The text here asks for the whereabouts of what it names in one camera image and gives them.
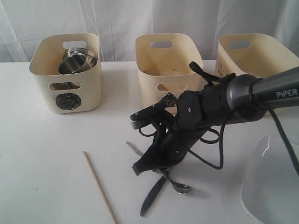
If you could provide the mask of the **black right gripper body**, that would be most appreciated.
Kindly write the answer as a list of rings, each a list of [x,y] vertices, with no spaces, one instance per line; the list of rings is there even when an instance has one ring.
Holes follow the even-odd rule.
[[[133,164],[136,175],[179,164],[187,151],[202,137],[209,127],[190,130],[179,121],[171,123],[167,133],[155,138],[144,155]]]

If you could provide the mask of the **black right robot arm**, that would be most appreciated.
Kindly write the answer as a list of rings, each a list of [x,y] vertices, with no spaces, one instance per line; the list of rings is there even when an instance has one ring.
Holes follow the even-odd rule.
[[[168,93],[158,103],[130,116],[136,130],[148,125],[155,128],[152,144],[132,166],[137,175],[179,164],[214,126],[224,129],[227,124],[258,121],[267,112],[276,123],[294,169],[298,170],[299,161],[274,112],[299,104],[298,68],[267,78],[234,73],[221,78],[204,72],[195,62],[189,66],[207,81],[202,90],[184,91],[178,98]]]

